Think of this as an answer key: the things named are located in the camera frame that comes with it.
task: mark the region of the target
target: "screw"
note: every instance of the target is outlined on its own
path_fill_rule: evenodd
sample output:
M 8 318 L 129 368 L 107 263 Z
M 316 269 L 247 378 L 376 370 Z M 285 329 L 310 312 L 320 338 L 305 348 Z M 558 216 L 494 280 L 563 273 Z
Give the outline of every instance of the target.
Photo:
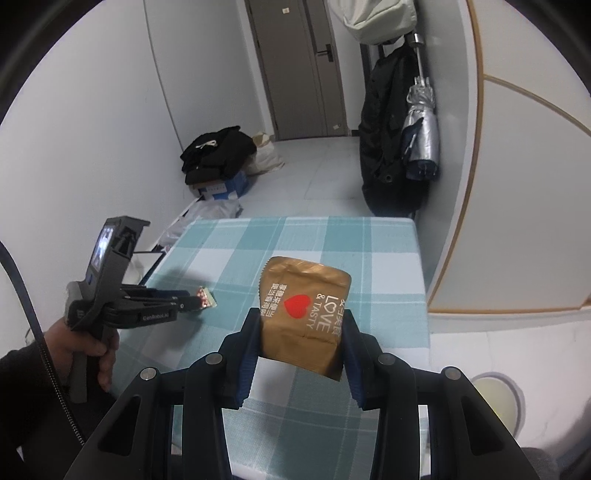
M 207 357 L 205 357 L 205 363 L 208 365 L 217 365 L 222 360 L 223 357 L 219 353 L 210 353 Z
M 449 380 L 460 380 L 462 372 L 455 367 L 450 367 L 445 369 L 445 376 L 449 378 Z
M 156 369 L 152 368 L 152 367 L 144 368 L 141 371 L 141 373 L 139 374 L 139 377 L 142 380 L 152 380 L 155 376 L 156 376 Z
M 378 357 L 378 362 L 382 365 L 393 365 L 395 361 L 396 357 L 391 353 L 382 353 L 382 355 Z

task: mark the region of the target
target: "gold packet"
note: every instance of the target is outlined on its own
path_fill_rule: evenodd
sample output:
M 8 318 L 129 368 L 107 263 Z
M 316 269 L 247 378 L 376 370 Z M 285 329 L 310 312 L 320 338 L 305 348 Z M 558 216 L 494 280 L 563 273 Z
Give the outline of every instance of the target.
M 272 257 L 261 274 L 262 356 L 340 380 L 341 325 L 351 276 L 296 258 Z

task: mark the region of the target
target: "black clothes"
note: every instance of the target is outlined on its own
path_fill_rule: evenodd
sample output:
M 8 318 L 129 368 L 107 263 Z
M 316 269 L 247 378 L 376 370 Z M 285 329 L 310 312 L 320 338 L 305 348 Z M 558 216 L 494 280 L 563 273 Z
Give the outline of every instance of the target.
M 36 345 L 0 359 L 0 468 L 14 477 L 33 478 L 17 448 L 31 436 L 53 398 Z
M 88 437 L 114 403 L 98 383 L 87 403 L 72 405 Z M 22 446 L 23 462 L 17 453 Z M 36 344 L 0 359 L 0 478 L 61 480 L 80 451 L 46 377 Z
M 400 151 L 417 58 L 406 43 L 377 61 L 366 86 L 359 125 L 363 196 L 376 216 L 406 217 L 421 206 L 428 182 L 406 178 Z
M 240 171 L 248 155 L 256 152 L 252 138 L 240 127 L 227 127 L 197 137 L 182 153 L 185 183 L 230 180 Z

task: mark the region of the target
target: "white cloth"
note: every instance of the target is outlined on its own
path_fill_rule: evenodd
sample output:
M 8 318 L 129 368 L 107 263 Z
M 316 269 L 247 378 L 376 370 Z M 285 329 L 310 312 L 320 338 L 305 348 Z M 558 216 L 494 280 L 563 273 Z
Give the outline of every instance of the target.
M 329 6 L 359 43 L 376 45 L 417 25 L 413 0 L 329 0 Z

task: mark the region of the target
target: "plastic bag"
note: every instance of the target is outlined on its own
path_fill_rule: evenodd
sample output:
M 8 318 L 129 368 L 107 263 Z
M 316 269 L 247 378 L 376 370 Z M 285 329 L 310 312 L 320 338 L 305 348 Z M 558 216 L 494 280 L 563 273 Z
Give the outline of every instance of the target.
M 246 175 L 260 175 L 268 171 L 278 170 L 285 162 L 275 150 L 269 135 L 259 132 L 252 137 L 256 145 L 256 153 L 251 155 L 244 164 Z
M 195 220 L 236 218 L 241 208 L 238 200 L 196 200 L 184 216 L 164 231 L 158 244 L 168 251 Z
M 377 45 L 417 25 L 413 0 L 329 0 L 330 9 L 359 43 Z

